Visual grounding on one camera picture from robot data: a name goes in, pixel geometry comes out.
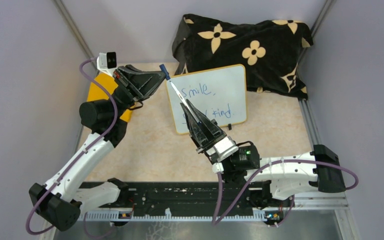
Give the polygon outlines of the blue marker cap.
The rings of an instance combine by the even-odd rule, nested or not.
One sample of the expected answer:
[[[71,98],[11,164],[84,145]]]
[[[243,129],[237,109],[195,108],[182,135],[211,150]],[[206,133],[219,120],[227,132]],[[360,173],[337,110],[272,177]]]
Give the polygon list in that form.
[[[169,72],[168,72],[166,66],[165,66],[164,64],[160,64],[160,65],[159,65],[159,68],[160,68],[160,70],[164,73],[164,75],[165,75],[165,79],[166,79],[167,81],[169,81],[169,80],[171,79],[171,77],[170,77],[170,74],[169,74]]]

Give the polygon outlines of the white blue marker pen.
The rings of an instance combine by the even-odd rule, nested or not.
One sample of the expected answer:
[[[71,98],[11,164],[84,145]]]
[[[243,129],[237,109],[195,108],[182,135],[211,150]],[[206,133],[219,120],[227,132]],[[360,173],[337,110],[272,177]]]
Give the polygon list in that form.
[[[188,102],[184,99],[183,95],[182,95],[181,92],[177,89],[177,87],[175,86],[175,84],[174,84],[171,80],[168,80],[168,82],[170,83],[171,87],[173,88],[174,92],[176,93],[176,95],[178,96],[178,98],[180,99],[180,101],[183,103],[183,105],[185,106],[185,108],[190,112],[192,118],[193,118],[197,123],[200,123],[201,121],[200,121],[199,118],[196,116],[196,114],[194,113],[194,111],[191,109],[190,105],[189,105]]]

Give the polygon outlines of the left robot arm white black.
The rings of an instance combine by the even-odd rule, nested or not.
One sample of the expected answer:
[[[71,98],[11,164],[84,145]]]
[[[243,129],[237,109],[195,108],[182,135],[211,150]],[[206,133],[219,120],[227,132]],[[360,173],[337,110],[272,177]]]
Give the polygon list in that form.
[[[81,104],[81,124],[91,133],[61,170],[44,184],[35,183],[29,189],[32,213],[59,231],[70,229],[80,216],[103,205],[114,203],[124,207],[129,203],[128,185],[121,180],[111,178],[92,188],[82,188],[82,183],[124,138],[127,123],[122,120],[122,115],[141,108],[170,77],[164,65],[157,71],[139,70],[130,64],[101,66],[99,71],[110,76],[116,88],[113,92],[104,89],[105,99]]]

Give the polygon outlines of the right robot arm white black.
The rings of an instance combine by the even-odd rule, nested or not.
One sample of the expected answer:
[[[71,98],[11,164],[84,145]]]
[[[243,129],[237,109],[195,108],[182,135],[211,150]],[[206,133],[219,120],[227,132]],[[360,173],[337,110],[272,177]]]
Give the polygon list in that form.
[[[180,106],[196,151],[208,158],[212,171],[224,183],[248,186],[253,182],[269,182],[269,187],[261,193],[267,206],[275,206],[298,193],[346,190],[339,157],[327,146],[316,144],[302,154],[261,158],[253,142],[235,142],[215,119],[206,117],[188,99]]]

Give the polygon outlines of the yellow framed whiteboard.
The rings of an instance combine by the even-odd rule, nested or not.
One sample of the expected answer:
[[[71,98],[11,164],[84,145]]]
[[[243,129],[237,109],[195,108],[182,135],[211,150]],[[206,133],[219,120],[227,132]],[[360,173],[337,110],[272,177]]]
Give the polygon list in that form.
[[[220,127],[245,122],[247,116],[246,69],[235,64],[171,77],[166,82],[175,131],[189,133],[181,108],[182,96]]]

